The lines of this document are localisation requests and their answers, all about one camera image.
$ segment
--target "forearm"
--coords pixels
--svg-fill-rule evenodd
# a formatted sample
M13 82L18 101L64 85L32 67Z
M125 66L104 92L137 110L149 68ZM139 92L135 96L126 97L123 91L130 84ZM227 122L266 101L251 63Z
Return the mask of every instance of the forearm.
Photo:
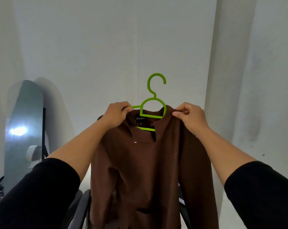
M208 127L203 129L197 137L205 147L222 185L238 167L256 161Z
M57 158L68 163L84 179L97 145L107 132L103 120L98 120L64 146L57 149L48 158Z

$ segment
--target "black sleeve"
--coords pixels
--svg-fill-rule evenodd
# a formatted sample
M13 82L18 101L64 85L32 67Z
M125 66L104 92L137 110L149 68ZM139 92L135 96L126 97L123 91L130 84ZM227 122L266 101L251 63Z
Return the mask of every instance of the black sleeve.
M288 179L262 162L233 172L225 192L248 229L288 228Z
M79 185L70 165L43 160L0 201L0 228L60 228Z

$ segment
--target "hand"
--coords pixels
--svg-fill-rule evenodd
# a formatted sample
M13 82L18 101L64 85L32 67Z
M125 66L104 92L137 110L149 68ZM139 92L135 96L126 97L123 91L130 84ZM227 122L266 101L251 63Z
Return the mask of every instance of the hand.
M186 128L195 136L203 129L209 128L204 110L197 105L184 102L176 108L179 112L173 112L173 116L181 119Z
M127 101L109 104L101 120L107 124L108 129L117 127L125 120L127 113L133 111L130 106Z

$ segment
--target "clothes hanger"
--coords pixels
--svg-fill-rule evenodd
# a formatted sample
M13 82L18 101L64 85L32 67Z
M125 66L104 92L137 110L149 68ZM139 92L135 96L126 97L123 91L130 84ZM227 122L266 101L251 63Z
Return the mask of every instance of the clothes hanger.
M148 91L149 91L151 94L154 95L154 97L151 97L151 98L148 98L148 99L144 100L141 105L136 105L136 106L131 106L131 107L132 107L132 108L140 108L140 116L161 119L161 118L165 115L165 113L166 113L166 105L165 105L165 103L164 103L162 100L160 100L159 98L157 98L157 94L150 88L150 80L151 80L151 78L154 77L154 76L160 76L160 77L163 79L163 83L166 84L166 79L165 79L164 75L162 75L162 74L160 74L160 73L154 73L154 74L152 74L152 75L148 78L148 80L147 80L147 89L148 89ZM143 114L143 106L144 106L144 104L145 104L146 102L148 102L148 101L150 101L150 100L159 101L159 102L163 105L163 107L164 107L163 116L154 116L154 115L149 115L149 114ZM137 127L137 128L140 128L140 129L142 129L142 130L147 130L147 131L153 131L153 132L156 131L156 130L153 129L153 128L143 128L143 127Z

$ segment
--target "clothing label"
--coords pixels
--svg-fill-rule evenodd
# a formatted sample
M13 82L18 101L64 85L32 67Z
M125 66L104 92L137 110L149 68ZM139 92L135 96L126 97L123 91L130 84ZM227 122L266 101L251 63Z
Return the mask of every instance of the clothing label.
M145 117L142 117L142 116L140 116L140 115L136 115L136 116L135 116L135 122L137 122L137 123L144 123L144 122L146 122L146 118L145 118Z

